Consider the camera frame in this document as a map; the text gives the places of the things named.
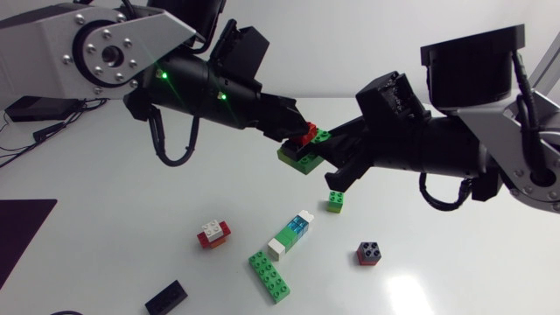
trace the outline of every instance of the white wall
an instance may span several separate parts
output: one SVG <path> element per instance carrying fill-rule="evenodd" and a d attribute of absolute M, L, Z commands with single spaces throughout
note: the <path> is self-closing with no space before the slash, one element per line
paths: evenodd
<path fill-rule="evenodd" d="M 0 18 L 59 2 L 3 0 Z M 116 7 L 120 2 L 94 4 Z M 558 12 L 557 0 L 228 0 L 219 30 L 235 18 L 240 27 L 253 25 L 270 41 L 257 75 L 266 92 L 349 97 L 397 70 L 427 102 L 421 46 L 524 23 L 527 45 L 521 53 L 531 73 L 560 31 Z M 560 102 L 560 87 L 551 95 Z"/>

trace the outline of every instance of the red lego brick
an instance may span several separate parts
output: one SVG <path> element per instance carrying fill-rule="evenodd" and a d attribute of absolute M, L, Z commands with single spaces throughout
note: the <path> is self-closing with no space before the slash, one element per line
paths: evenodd
<path fill-rule="evenodd" d="M 358 263 L 360 264 L 360 266 L 375 266 L 377 264 L 377 262 L 366 262 L 363 259 L 363 256 L 361 255 L 360 250 L 356 250 L 356 255 L 358 255 Z"/>
<path fill-rule="evenodd" d="M 220 236 L 219 238 L 217 238 L 212 242 L 208 241 L 208 238 L 204 234 L 204 232 L 198 233 L 196 235 L 196 237 L 199 238 L 200 246 L 202 246 L 203 249 L 208 247 L 214 249 L 220 246 L 221 244 L 223 244 L 224 242 L 226 242 L 226 236 L 231 234 L 231 230 L 229 229 L 228 224 L 225 221 L 220 222 L 220 228 L 224 232 L 224 235 Z"/>
<path fill-rule="evenodd" d="M 220 222 L 220 228 L 224 232 L 223 236 L 228 236 L 231 234 L 231 230 L 229 230 L 228 224 L 225 221 Z"/>
<path fill-rule="evenodd" d="M 218 246 L 220 246 L 221 244 L 223 244 L 223 243 L 225 243 L 225 242 L 226 242 L 226 238 L 225 238 L 225 237 L 221 237 L 221 238 L 217 239 L 216 241 L 211 242 L 211 243 L 210 243 L 210 247 L 211 247 L 212 249 L 215 249 L 215 248 L 217 248 Z"/>
<path fill-rule="evenodd" d="M 305 136 L 294 136 L 290 138 L 290 141 L 299 145 L 306 145 L 308 144 L 313 138 L 317 135 L 317 126 L 311 122 L 307 122 L 309 126 L 309 132 Z"/>
<path fill-rule="evenodd" d="M 204 232 L 198 233 L 196 235 L 196 237 L 199 238 L 199 243 L 200 246 L 202 246 L 203 249 L 207 248 L 208 246 L 210 246 L 210 241 L 208 241 L 207 236 L 204 234 Z"/>

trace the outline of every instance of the black cable on table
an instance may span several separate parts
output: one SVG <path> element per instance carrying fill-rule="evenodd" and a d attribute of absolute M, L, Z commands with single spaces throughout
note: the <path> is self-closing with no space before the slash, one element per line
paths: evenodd
<path fill-rule="evenodd" d="M 107 103 L 108 99 L 94 99 L 94 100 L 84 100 L 81 102 L 81 107 L 76 109 L 76 111 L 74 111 L 71 115 L 70 118 L 68 118 L 61 126 L 60 128 L 56 129 L 55 131 L 49 133 L 48 135 L 46 135 L 44 138 L 42 138 L 40 141 L 37 141 L 35 143 L 32 143 L 28 146 L 19 148 L 19 149 L 23 149 L 18 153 L 11 153 L 11 154 L 7 154 L 7 155 L 3 155 L 0 156 L 0 158 L 7 158 L 7 157 L 11 157 L 10 159 L 8 159 L 7 161 L 3 162 L 0 164 L 0 168 L 8 165 L 9 163 L 13 162 L 16 158 L 21 157 L 22 155 L 24 155 L 25 153 L 37 148 L 38 146 L 40 146 L 41 144 L 43 144 L 44 142 L 46 142 L 48 139 L 56 136 L 59 132 L 61 132 L 66 126 L 75 123 L 78 119 L 80 119 L 80 117 L 83 115 L 83 113 L 87 112 L 88 109 L 98 109 L 99 107 L 105 105 Z M 91 108 L 88 107 L 88 104 L 90 102 L 99 102 L 98 105 L 95 105 Z"/>

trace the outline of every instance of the stacked lego bricks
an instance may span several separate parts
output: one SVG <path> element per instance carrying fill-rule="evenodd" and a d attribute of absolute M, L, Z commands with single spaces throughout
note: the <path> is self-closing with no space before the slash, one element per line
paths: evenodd
<path fill-rule="evenodd" d="M 307 232 L 314 216 L 303 210 L 293 218 L 272 240 L 269 255 L 280 260 L 291 247 Z"/>

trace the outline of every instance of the silver metal bracket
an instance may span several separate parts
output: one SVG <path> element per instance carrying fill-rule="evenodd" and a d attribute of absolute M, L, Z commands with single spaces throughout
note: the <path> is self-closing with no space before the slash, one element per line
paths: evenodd
<path fill-rule="evenodd" d="M 542 210 L 560 213 L 560 107 L 535 92 L 535 105 L 542 123 L 542 146 L 546 165 L 556 175 L 550 187 L 535 185 L 522 150 L 521 124 L 515 120 L 518 90 L 509 98 L 470 108 L 459 108 L 457 115 L 484 144 L 488 153 L 514 183 L 510 192 L 520 202 Z"/>
<path fill-rule="evenodd" d="M 134 75 L 196 33 L 165 10 L 144 9 L 150 15 L 126 21 L 116 10 L 64 3 L 38 10 L 44 18 L 0 28 L 0 92 L 123 98 L 138 86 Z"/>

